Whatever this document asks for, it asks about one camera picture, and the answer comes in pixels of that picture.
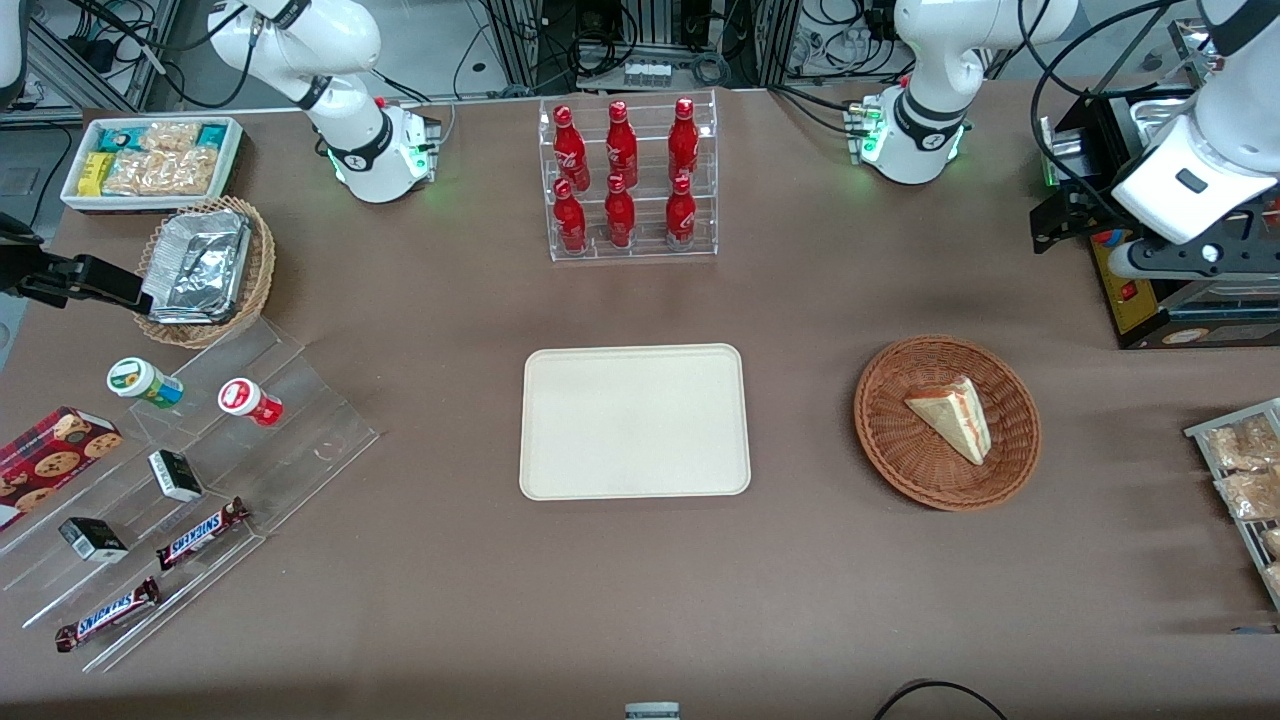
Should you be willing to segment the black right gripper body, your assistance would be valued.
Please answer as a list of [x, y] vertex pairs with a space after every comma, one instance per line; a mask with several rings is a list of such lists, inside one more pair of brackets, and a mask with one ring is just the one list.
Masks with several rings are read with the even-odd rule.
[[44, 250], [24, 222], [1, 214], [1, 292], [37, 301], [81, 299], [72, 287], [76, 263]]

